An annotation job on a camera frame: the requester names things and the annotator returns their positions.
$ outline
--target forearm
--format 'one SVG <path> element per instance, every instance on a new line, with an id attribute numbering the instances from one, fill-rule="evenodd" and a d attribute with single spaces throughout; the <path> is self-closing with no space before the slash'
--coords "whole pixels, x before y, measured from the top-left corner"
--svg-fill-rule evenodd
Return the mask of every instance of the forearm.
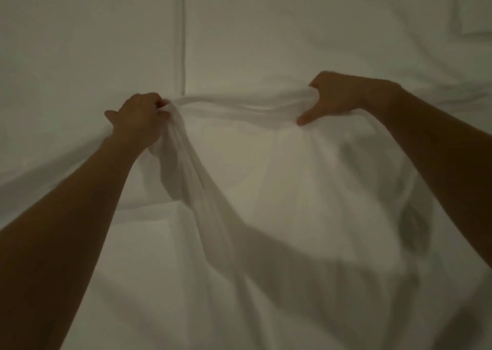
<path id="1" fill-rule="evenodd" d="M 0 344 L 58 348 L 82 300 L 139 152 L 109 138 L 0 232 Z"/>
<path id="2" fill-rule="evenodd" d="M 492 137 L 401 89 L 365 109 L 389 130 L 462 234 L 492 266 Z"/>

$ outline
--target person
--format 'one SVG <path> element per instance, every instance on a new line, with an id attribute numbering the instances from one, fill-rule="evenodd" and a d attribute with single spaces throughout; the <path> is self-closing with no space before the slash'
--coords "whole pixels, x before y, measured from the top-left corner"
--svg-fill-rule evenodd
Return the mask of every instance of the person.
<path id="1" fill-rule="evenodd" d="M 334 72 L 297 124 L 363 109 L 414 163 L 444 210 L 492 266 L 492 136 L 388 80 Z M 58 349 L 82 301 L 126 178 L 170 117 L 157 93 L 106 111 L 113 133 L 53 191 L 0 231 L 0 347 Z"/>

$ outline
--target person's left arm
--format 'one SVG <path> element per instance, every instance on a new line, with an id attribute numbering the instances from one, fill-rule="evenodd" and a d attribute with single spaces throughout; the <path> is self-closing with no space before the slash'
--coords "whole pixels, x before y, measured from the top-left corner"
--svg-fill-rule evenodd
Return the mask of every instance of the person's left arm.
<path id="1" fill-rule="evenodd" d="M 59 349 L 82 301 L 128 173 L 169 117 L 156 93 L 106 111 L 113 134 L 0 231 L 0 348 Z"/>

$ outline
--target hand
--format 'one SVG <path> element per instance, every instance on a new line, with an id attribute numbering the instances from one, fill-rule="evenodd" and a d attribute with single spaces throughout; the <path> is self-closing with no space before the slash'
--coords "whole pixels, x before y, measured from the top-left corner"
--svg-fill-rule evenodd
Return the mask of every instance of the hand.
<path id="1" fill-rule="evenodd" d="M 168 103 L 155 92 L 135 94 L 119 111 L 105 111 L 104 115 L 113 125 L 115 138 L 143 151 L 159 139 L 165 122 L 171 117 L 169 112 L 158 110 Z"/>
<path id="2" fill-rule="evenodd" d="M 396 90 L 396 83 L 387 80 L 348 76 L 335 72 L 321 72 L 310 83 L 319 91 L 319 100 L 298 119 L 299 126 L 307 125 L 320 117 L 345 114 Z"/>

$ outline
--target white bedding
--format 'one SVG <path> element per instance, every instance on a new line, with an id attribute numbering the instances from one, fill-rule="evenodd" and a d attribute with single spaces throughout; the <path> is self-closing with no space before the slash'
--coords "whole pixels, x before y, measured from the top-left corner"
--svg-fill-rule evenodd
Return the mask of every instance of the white bedding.
<path id="1" fill-rule="evenodd" d="M 32 1 L 0 3 L 3 99 L 23 100 L 1 104 L 3 224 L 127 94 L 201 95 L 133 167 L 64 349 L 490 347 L 489 268 L 390 136 L 362 113 L 294 123 L 332 69 L 492 133 L 491 42 L 456 36 L 455 0 Z"/>

